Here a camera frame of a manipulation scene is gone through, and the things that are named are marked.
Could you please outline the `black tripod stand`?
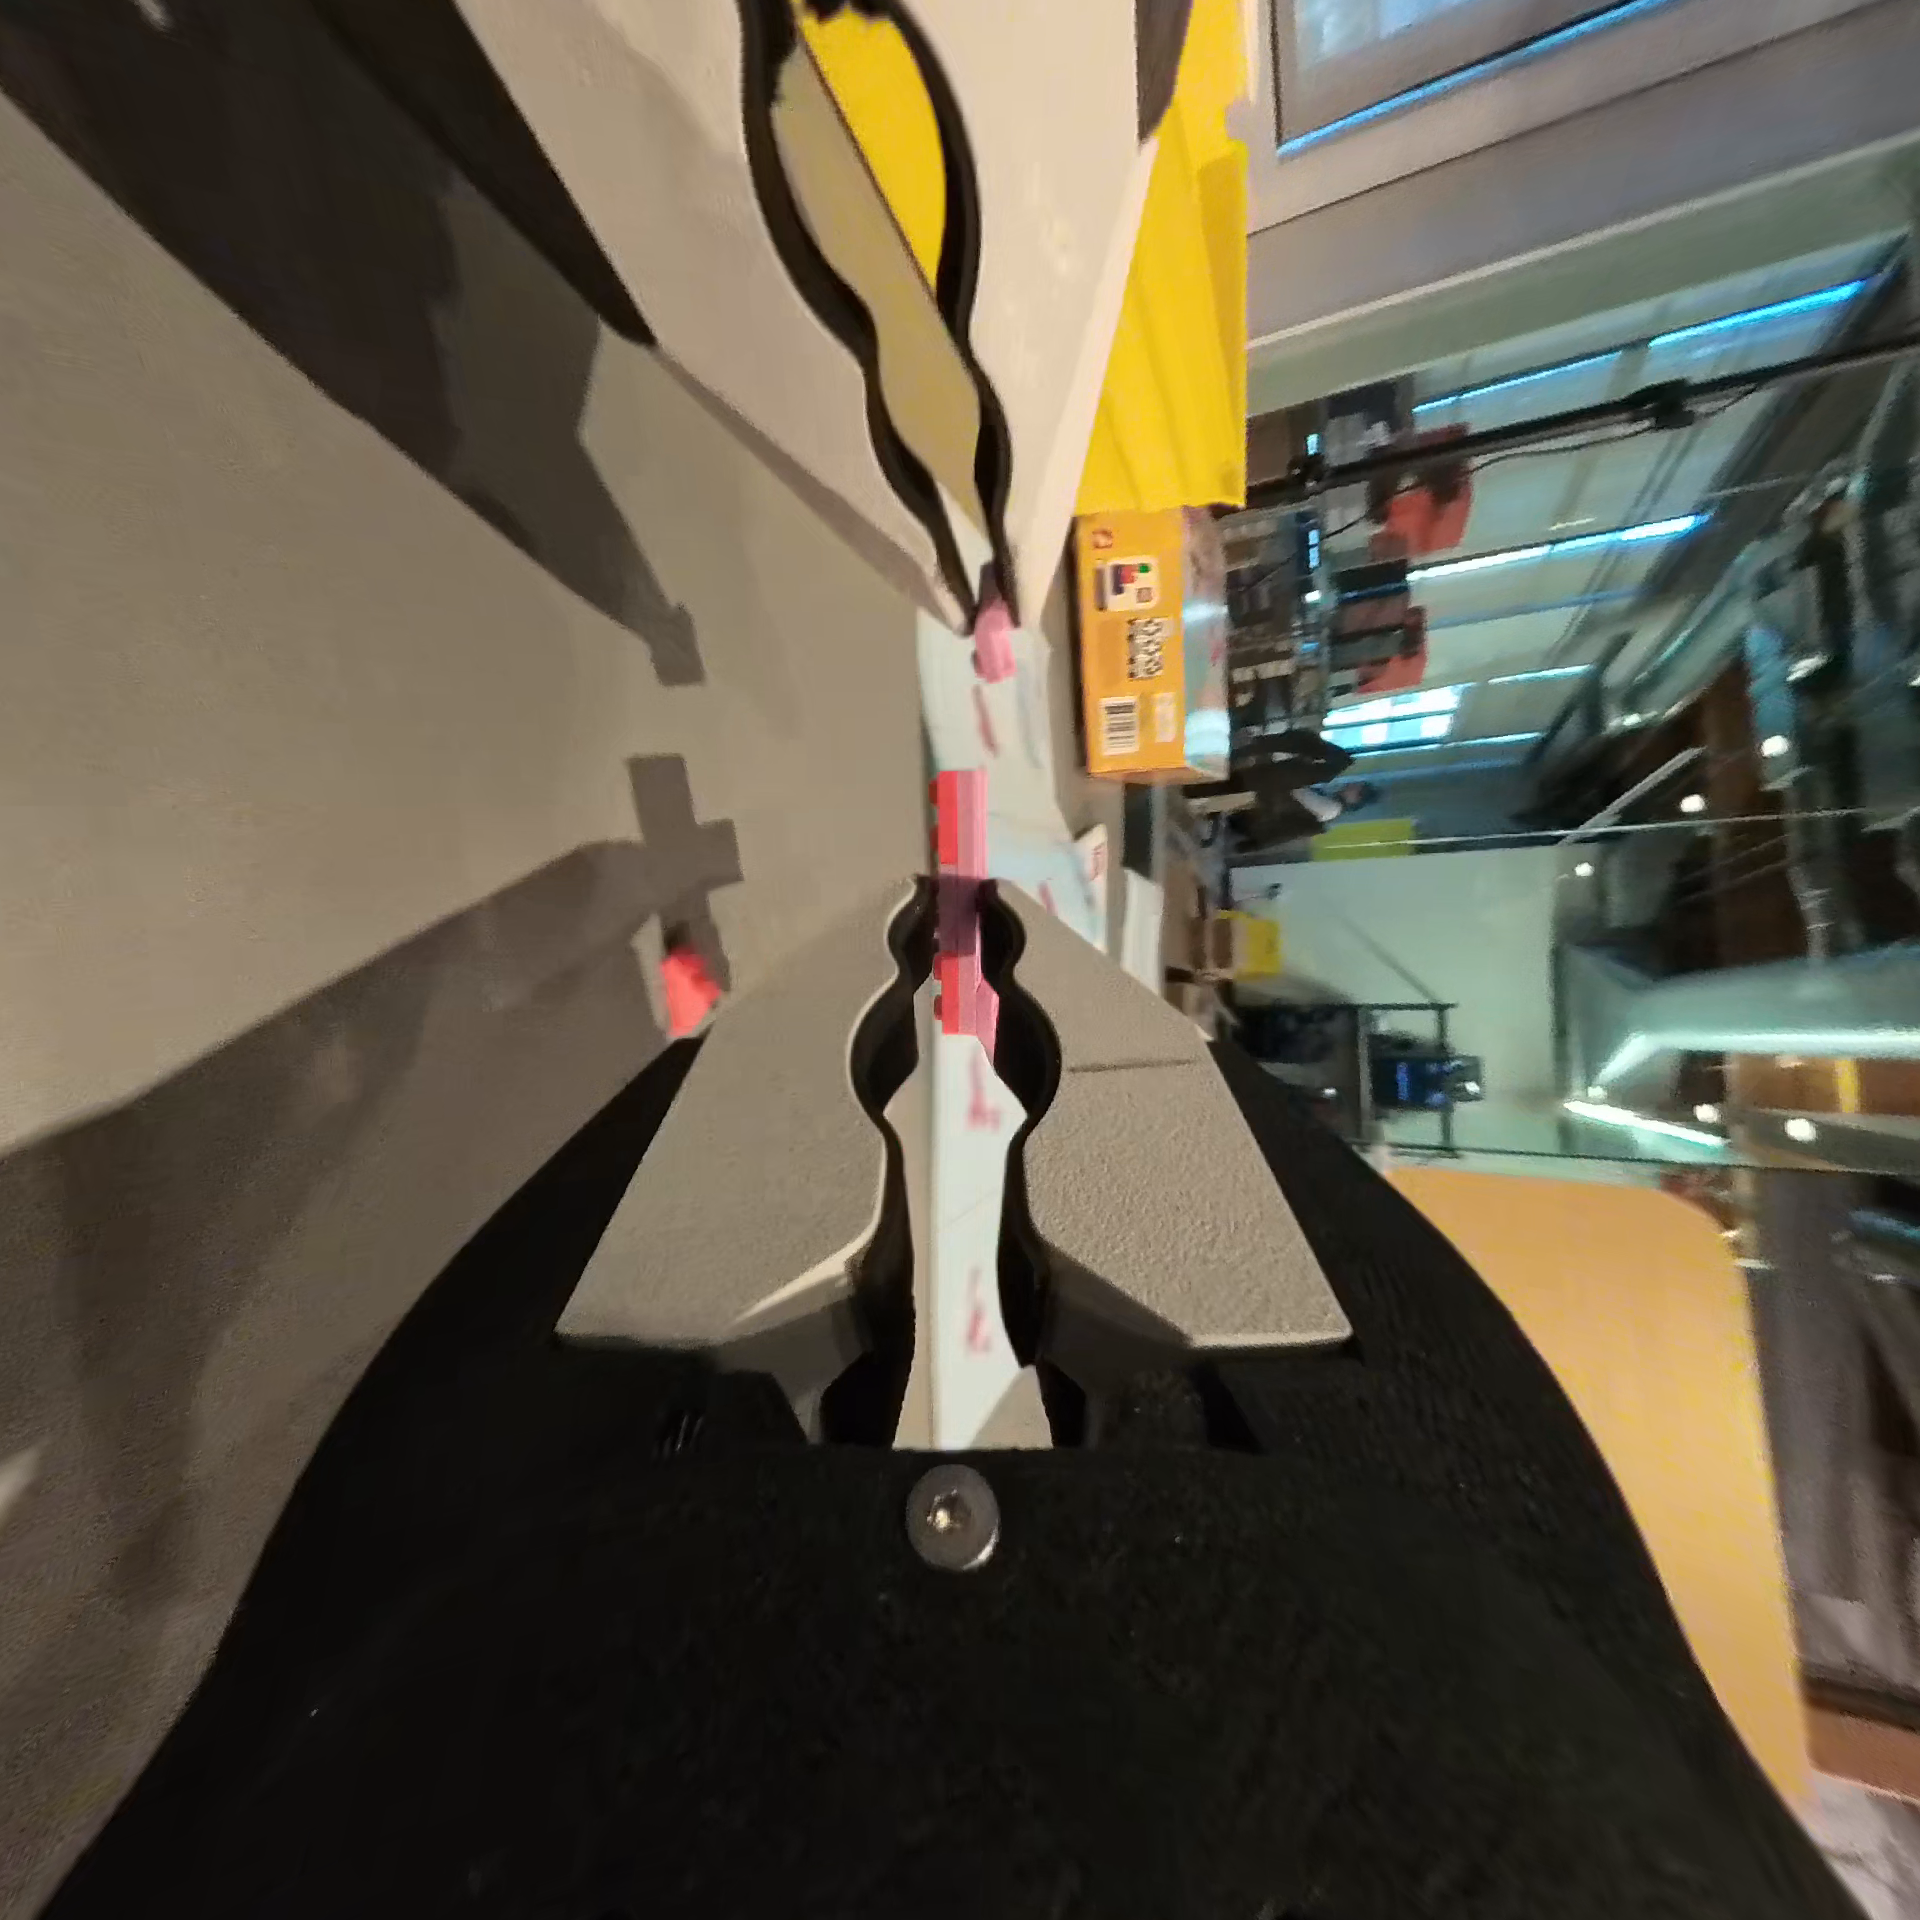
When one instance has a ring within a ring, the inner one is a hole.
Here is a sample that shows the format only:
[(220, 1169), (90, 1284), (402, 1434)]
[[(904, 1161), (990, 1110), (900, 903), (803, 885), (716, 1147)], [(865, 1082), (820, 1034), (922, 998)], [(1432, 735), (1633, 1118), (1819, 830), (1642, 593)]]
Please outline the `black tripod stand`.
[(1626, 425), (1635, 433), (1672, 433), (1693, 425), (1722, 402), (1742, 402), (1763, 393), (1796, 389), (1828, 377), (1889, 367), (1918, 355), (1918, 329), (1909, 327), (1884, 341), (1811, 351), (1763, 367), (1738, 370), (1701, 380), (1665, 380), (1642, 386), (1619, 401), (1531, 417), (1506, 425), (1440, 433), (1405, 438), (1361, 460), (1331, 465), (1323, 454), (1306, 454), (1277, 478), (1251, 482), (1243, 505), (1253, 509), (1293, 508), (1326, 491), (1358, 489), (1379, 475), (1414, 474), (1434, 465), (1470, 465), (1478, 457), (1505, 457), (1574, 441), (1603, 428)]

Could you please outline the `wooden book stand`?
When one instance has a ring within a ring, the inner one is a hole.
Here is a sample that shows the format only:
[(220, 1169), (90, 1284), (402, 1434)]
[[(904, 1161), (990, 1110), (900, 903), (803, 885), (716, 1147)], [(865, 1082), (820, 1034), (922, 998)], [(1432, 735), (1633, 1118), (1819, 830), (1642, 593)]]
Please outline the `wooden book stand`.
[(1813, 1766), (1744, 1276), (1666, 1190), (1387, 1171), (1569, 1391), (1722, 1707), (1794, 1805)]

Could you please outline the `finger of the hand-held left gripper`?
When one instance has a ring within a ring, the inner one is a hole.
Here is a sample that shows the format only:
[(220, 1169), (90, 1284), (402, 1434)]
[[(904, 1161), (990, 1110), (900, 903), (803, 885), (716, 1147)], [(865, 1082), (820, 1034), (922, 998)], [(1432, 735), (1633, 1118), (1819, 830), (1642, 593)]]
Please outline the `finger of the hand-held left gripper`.
[(778, 143), (789, 5), (465, 3), (657, 349), (865, 559), (963, 630), (930, 470), (889, 419), (875, 316)]
[(992, 559), (1043, 610), (1088, 460), (1154, 143), (1130, 3), (889, 5), (945, 134), (938, 257), (904, 435), (955, 514), (963, 588)]

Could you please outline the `pink plate brick assembly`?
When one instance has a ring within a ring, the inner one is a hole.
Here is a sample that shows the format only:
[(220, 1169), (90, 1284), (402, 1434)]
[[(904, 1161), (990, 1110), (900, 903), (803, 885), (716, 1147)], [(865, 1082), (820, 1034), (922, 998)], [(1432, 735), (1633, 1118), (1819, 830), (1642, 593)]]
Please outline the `pink plate brick assembly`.
[(987, 980), (982, 887), (987, 885), (987, 774), (948, 771), (930, 782), (936, 947), (933, 982), (942, 1034), (973, 1039), (994, 1058), (998, 997)]

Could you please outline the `black shelving rack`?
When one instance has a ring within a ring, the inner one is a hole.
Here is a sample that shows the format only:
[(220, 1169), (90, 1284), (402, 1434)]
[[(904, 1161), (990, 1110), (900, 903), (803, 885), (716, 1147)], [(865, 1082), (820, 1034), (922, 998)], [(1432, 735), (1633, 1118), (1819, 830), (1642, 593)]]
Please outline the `black shelving rack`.
[(1355, 1011), (1370, 1138), (1458, 1159), (1458, 1118), (1486, 1100), (1481, 1055), (1456, 1042), (1450, 998), (1364, 1002)]

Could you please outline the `orange toy brick box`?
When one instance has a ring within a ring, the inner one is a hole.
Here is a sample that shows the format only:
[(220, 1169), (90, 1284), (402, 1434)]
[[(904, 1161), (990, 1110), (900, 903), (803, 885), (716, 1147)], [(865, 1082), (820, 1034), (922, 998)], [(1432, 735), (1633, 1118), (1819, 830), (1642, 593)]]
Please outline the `orange toy brick box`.
[(1126, 783), (1222, 780), (1230, 606), (1213, 511), (1078, 517), (1073, 622), (1088, 772)]

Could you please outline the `open instruction booklet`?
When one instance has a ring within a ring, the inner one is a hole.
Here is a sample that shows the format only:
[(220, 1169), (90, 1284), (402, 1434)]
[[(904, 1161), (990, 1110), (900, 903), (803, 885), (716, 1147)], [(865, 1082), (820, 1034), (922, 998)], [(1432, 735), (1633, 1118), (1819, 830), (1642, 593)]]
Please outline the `open instruction booklet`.
[[(948, 771), (987, 774), (987, 870), (1043, 900), (1069, 828), (1059, 798), (1048, 637), (1016, 635), (1017, 671), (982, 684), (972, 645), (930, 615), (918, 617), (916, 661), (930, 782)], [(1002, 1319), (998, 1249), (1020, 1100), (973, 1039), (942, 1034), (933, 972), (918, 988), (922, 1065), (909, 1082), (924, 1124), (926, 1169), (914, 1190), (916, 1355), (904, 1439), (938, 1450), (1048, 1450), (1049, 1420), (1037, 1375), (1017, 1357)]]

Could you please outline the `large window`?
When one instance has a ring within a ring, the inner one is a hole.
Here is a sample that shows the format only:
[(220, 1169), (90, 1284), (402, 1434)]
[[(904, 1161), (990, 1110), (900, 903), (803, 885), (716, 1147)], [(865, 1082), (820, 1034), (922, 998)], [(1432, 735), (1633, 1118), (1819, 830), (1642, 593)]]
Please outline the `large window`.
[(1281, 153), (1358, 131), (1499, 65), (1560, 50), (1635, 3), (1275, 3)]

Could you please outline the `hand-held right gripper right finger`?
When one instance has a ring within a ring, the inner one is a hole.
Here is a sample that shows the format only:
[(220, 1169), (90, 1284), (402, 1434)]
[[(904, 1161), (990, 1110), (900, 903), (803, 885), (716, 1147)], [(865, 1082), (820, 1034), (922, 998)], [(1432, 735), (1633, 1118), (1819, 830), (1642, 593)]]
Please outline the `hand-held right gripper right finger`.
[(1203, 1028), (1034, 897), (980, 892), (1017, 1105), (998, 1225), (1016, 1354), (1054, 1369), (1336, 1351), (1353, 1334)]

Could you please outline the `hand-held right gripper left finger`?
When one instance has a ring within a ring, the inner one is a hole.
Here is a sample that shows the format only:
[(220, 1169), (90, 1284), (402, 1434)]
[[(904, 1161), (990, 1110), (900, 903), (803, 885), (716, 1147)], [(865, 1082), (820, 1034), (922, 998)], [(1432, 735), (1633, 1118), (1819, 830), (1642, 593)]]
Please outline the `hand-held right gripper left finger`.
[(913, 988), (924, 877), (859, 897), (737, 995), (568, 1299), (574, 1346), (859, 1346), (857, 1265), (885, 1213), (885, 1131), (857, 1034)]

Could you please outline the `yellow plastic bin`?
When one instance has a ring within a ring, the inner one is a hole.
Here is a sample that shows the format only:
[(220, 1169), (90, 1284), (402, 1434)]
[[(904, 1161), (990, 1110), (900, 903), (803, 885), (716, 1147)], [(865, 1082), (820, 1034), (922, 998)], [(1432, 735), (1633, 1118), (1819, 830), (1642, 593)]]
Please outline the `yellow plastic bin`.
[[(907, 251), (938, 275), (955, 159), (885, 5), (794, 5)], [(1237, 508), (1245, 491), (1248, 157), (1258, 5), (1136, 5), (1139, 79), (1163, 102), (1076, 511)]]

